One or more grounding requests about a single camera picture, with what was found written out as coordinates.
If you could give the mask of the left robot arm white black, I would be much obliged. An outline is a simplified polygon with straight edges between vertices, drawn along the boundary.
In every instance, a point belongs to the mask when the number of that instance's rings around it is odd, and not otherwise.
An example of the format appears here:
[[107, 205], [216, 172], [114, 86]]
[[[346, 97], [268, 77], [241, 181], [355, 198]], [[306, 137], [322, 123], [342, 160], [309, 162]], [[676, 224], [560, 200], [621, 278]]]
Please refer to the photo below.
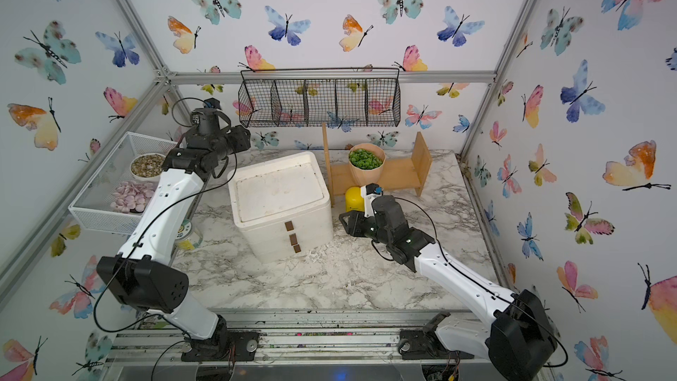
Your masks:
[[220, 354], [227, 344], [225, 320], [192, 296], [187, 275], [172, 268], [171, 260], [194, 199], [223, 174], [229, 157], [250, 148], [250, 132], [211, 105], [192, 111], [190, 121], [162, 163], [139, 224], [116, 255], [99, 260], [96, 271], [119, 303], [164, 318], [194, 349]]

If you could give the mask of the white drawer cabinet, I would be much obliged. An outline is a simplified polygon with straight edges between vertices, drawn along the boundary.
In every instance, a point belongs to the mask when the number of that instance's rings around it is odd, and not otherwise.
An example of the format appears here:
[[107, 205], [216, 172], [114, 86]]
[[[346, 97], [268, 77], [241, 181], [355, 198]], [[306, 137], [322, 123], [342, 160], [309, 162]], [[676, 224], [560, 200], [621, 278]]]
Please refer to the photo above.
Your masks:
[[331, 198], [312, 152], [232, 170], [234, 224], [263, 264], [312, 252], [333, 240]]

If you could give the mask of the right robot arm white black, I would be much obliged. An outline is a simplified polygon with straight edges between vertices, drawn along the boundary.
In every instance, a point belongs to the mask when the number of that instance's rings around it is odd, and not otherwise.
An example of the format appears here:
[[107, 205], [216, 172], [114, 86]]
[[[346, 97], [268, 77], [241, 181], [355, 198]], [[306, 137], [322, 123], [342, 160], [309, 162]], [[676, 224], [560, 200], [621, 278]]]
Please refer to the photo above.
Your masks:
[[384, 245], [390, 261], [433, 280], [483, 324], [463, 333], [442, 313], [424, 330], [432, 349], [487, 359], [506, 380], [534, 380], [559, 348], [536, 294], [506, 289], [462, 264], [435, 236], [410, 226], [395, 197], [374, 197], [364, 211], [342, 213], [338, 219], [349, 236]]

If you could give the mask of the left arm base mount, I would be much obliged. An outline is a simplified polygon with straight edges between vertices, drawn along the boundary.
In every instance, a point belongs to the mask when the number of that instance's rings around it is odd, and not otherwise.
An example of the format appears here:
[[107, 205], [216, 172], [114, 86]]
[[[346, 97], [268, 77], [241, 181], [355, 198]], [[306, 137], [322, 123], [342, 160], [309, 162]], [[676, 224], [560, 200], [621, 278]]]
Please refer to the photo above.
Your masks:
[[191, 340], [190, 351], [183, 352], [185, 363], [231, 362], [255, 360], [260, 335], [255, 331], [221, 330], [208, 340]]

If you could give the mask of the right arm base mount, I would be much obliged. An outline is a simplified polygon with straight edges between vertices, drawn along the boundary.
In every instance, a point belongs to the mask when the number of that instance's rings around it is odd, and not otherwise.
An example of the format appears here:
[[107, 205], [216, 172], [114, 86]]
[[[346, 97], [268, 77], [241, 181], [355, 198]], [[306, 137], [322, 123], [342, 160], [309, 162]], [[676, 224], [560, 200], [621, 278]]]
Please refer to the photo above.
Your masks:
[[449, 312], [440, 312], [433, 319], [430, 319], [426, 325], [415, 329], [400, 330], [400, 341], [398, 342], [398, 353], [403, 360], [432, 360], [443, 358], [473, 358], [460, 350], [446, 349], [435, 334], [438, 326], [451, 314]]

